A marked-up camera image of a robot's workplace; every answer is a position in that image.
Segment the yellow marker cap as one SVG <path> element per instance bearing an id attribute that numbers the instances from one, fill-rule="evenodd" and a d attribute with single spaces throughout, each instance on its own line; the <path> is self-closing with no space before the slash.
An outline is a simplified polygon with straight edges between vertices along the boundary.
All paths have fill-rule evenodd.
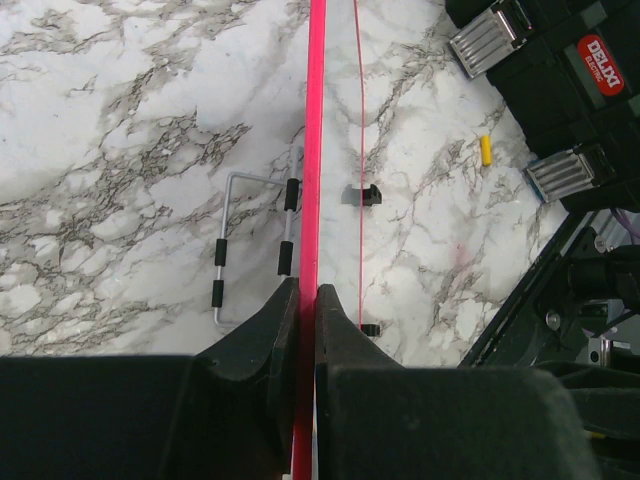
<path id="1" fill-rule="evenodd" d="M 481 161 L 483 166 L 490 166 L 493 163 L 491 139 L 488 135 L 480 138 Z"/>

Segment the pink framed whiteboard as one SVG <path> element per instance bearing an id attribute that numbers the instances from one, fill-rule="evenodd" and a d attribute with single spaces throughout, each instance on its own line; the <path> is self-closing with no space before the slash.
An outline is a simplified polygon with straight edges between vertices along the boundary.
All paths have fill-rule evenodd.
<path id="1" fill-rule="evenodd" d="M 298 387 L 292 476 L 314 479 L 315 307 L 335 287 L 348 319 L 361 320 L 365 87 L 356 1 L 310 4 L 299 243 Z"/>

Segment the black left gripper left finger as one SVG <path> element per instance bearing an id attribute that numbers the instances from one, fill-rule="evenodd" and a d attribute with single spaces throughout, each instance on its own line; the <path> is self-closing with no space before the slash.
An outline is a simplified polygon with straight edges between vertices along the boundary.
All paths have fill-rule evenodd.
<path id="1" fill-rule="evenodd" d="M 5 479 L 279 479 L 291 465 L 299 287 L 196 355 L 5 357 Z"/>

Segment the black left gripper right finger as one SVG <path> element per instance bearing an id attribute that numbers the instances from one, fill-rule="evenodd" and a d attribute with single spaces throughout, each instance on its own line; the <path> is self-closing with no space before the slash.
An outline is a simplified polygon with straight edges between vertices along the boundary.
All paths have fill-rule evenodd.
<path id="1" fill-rule="evenodd" d="M 525 368 L 408 368 L 316 301 L 322 479 L 596 479 L 569 392 Z"/>

